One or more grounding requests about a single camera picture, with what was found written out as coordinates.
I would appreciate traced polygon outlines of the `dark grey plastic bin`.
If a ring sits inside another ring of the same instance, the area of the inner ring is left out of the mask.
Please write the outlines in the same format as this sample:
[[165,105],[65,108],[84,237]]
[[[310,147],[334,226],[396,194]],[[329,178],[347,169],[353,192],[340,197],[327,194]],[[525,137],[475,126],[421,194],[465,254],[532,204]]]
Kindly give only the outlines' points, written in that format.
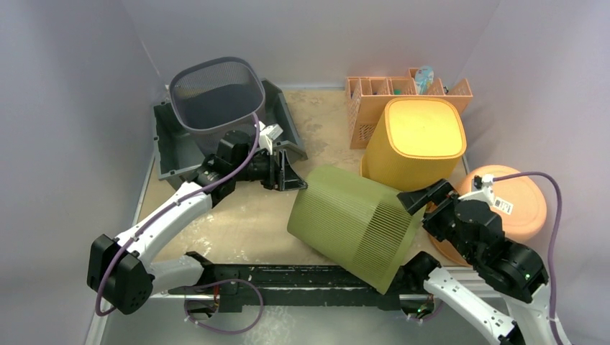
[[[273,148],[285,149],[291,164],[308,159],[283,91],[271,81],[261,80],[265,89],[266,124],[278,124],[283,132],[275,138]],[[196,170],[204,155],[191,135],[179,124],[168,99],[153,106],[155,118],[155,161],[159,180],[177,190],[185,177]]]

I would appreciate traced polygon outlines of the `grey mesh basket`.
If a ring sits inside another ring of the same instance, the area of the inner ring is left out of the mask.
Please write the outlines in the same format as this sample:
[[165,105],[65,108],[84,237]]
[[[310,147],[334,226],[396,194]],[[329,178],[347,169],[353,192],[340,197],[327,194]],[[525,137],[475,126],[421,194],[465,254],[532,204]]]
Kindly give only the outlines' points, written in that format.
[[242,58],[220,57],[179,72],[168,89],[173,111],[204,155],[231,130],[255,134],[266,123],[261,79]]

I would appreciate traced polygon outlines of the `large orange plastic bucket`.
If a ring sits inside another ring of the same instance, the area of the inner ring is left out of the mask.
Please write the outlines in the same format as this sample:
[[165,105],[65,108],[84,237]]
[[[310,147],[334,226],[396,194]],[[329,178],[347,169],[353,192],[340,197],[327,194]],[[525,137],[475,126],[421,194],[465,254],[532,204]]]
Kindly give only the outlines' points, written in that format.
[[[516,173],[519,171],[505,165],[482,166],[466,175],[455,189],[460,195],[471,192],[475,175],[501,177]],[[492,211],[501,216],[503,230],[508,238],[524,244],[542,229],[547,218],[547,204],[542,191],[531,178],[514,178],[494,183],[493,191],[496,199]],[[451,262],[458,266],[470,266],[448,241],[440,242],[432,235],[428,236],[436,249]]]

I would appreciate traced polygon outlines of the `yellow mesh basket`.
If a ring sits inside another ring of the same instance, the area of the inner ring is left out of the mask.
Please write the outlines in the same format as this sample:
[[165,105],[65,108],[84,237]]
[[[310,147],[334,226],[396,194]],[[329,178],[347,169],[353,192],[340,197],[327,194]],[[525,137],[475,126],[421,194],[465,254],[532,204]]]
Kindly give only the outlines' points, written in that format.
[[467,148],[458,110],[441,98],[389,101],[360,161],[360,175],[399,191],[447,179]]

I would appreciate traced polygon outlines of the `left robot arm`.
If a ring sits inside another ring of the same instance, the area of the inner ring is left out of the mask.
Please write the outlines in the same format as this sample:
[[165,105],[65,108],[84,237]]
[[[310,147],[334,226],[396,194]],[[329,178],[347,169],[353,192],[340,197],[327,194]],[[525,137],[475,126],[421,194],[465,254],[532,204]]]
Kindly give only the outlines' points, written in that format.
[[287,151],[279,146],[279,133],[276,125],[254,135],[227,132],[216,152],[205,155],[162,206],[114,237],[97,237],[91,245],[86,280],[96,292],[96,314],[106,316],[118,310],[129,315],[151,295],[181,286],[198,294],[209,292],[214,274],[195,254],[160,264],[153,260],[187,225],[233,193],[238,182],[259,182],[277,191],[307,187],[292,168]]

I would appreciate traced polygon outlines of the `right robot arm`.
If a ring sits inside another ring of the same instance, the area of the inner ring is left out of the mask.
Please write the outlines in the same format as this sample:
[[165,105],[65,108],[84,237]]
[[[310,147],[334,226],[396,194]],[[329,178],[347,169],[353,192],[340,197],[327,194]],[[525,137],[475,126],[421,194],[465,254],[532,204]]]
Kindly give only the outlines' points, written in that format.
[[489,344],[569,344],[556,313],[557,288],[552,256],[563,206],[557,182],[549,177],[557,196],[547,259],[532,248],[506,237],[499,214],[493,211],[493,184],[510,175],[475,176],[475,190],[459,195],[445,179],[397,198],[413,215],[434,205],[422,219],[424,230],[447,240],[492,290],[504,299],[504,315],[459,283],[438,260],[420,252],[404,265],[404,283],[412,292],[425,291],[462,316]]

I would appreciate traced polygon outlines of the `olive green mesh basket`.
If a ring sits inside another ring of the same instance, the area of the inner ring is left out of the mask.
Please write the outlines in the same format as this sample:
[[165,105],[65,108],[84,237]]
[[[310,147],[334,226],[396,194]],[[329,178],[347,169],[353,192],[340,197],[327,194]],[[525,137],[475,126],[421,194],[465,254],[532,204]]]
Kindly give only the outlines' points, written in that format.
[[287,231],[384,295],[424,215],[410,214],[399,191],[341,168],[322,165],[306,176]]

